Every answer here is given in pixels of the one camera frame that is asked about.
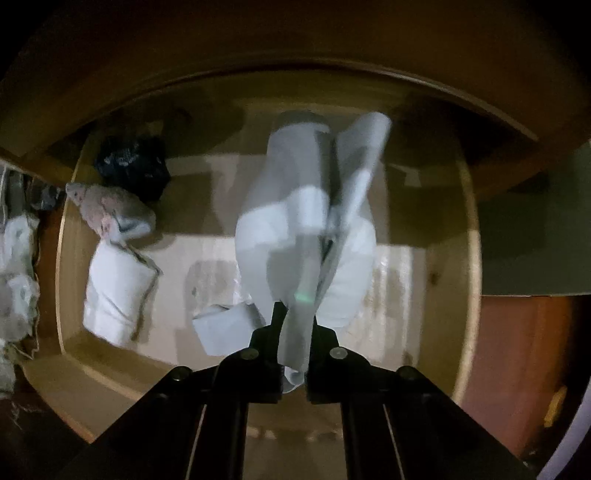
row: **folded towel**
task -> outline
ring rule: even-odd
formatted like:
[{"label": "folded towel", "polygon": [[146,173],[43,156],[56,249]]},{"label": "folded towel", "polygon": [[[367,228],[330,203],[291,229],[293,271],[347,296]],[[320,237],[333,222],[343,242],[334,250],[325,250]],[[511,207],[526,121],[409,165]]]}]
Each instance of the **folded towel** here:
[{"label": "folded towel", "polygon": [[115,346],[124,346],[137,328],[141,307],[158,275],[134,252],[100,241],[90,262],[84,327]]}]

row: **fabric pile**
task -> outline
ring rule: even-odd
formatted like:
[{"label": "fabric pile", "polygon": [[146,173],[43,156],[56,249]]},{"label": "fabric pile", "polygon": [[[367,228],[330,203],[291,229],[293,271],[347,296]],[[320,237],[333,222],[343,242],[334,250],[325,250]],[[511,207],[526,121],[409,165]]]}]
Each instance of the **fabric pile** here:
[{"label": "fabric pile", "polygon": [[127,242],[151,234],[156,215],[119,187],[69,183],[66,195],[101,238],[90,262],[83,324],[109,343],[125,346],[158,275],[158,268]]},{"label": "fabric pile", "polygon": [[[288,309],[277,352],[285,366],[284,391],[304,382],[314,317],[338,334],[369,288],[376,238],[367,192],[390,127],[390,119],[376,112],[337,133],[311,112],[280,115],[264,168],[236,224],[236,260],[252,302],[213,305],[194,318],[208,355],[246,348],[252,332],[271,323],[274,304],[281,301]],[[142,150],[136,146],[128,152],[130,161]],[[97,165],[109,170],[114,163],[102,151]],[[110,178],[126,190],[74,183],[66,192],[101,238],[90,265],[84,326],[124,346],[134,337],[158,275],[158,268],[127,242],[153,232],[156,219],[128,191],[139,193],[142,187],[125,186],[121,175]],[[162,190],[157,190],[159,197]]]}]

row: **bolt head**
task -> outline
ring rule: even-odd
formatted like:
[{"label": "bolt head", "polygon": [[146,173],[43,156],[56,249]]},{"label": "bolt head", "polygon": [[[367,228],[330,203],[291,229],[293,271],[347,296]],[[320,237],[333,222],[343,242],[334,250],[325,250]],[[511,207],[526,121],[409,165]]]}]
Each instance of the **bolt head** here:
[{"label": "bolt head", "polygon": [[193,371],[189,367],[177,367],[170,372],[170,378],[175,382],[180,382],[187,378]]},{"label": "bolt head", "polygon": [[332,358],[334,358],[335,360],[342,360],[343,358],[345,358],[347,356],[347,349],[341,347],[341,346],[336,346],[334,348],[330,349],[330,356]]},{"label": "bolt head", "polygon": [[245,348],[240,352],[240,358],[243,360],[254,360],[258,357],[258,350],[256,348]]}]

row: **screw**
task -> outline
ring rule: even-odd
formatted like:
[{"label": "screw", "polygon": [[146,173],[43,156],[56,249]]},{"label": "screw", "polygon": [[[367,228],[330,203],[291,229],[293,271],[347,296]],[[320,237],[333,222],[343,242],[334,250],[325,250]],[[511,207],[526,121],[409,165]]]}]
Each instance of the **screw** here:
[{"label": "screw", "polygon": [[396,373],[404,380],[414,381],[421,378],[421,375],[417,372],[417,370],[409,365],[403,365],[398,370],[396,370]]},{"label": "screw", "polygon": [[330,356],[335,360],[342,360],[347,356],[347,350],[341,346],[336,346],[330,349]]},{"label": "screw", "polygon": [[187,378],[193,371],[189,367],[177,367],[170,372],[170,378],[175,382],[180,382]]},{"label": "screw", "polygon": [[254,360],[258,356],[258,350],[256,348],[245,348],[240,352],[240,358],[243,360]]}]

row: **wooden panel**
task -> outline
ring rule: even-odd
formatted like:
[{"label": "wooden panel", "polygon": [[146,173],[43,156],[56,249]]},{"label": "wooden panel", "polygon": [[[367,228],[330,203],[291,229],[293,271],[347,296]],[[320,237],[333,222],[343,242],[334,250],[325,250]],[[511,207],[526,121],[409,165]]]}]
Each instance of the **wooden panel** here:
[{"label": "wooden panel", "polygon": [[91,442],[133,405],[133,401],[88,376],[67,355],[23,366],[27,380],[76,433]]},{"label": "wooden panel", "polygon": [[589,104],[560,45],[513,2],[69,2],[4,79],[0,145],[39,152],[101,113],[195,75],[315,64],[401,78],[545,137]]},{"label": "wooden panel", "polygon": [[567,297],[482,297],[462,408],[513,454],[543,425],[570,332]]}]

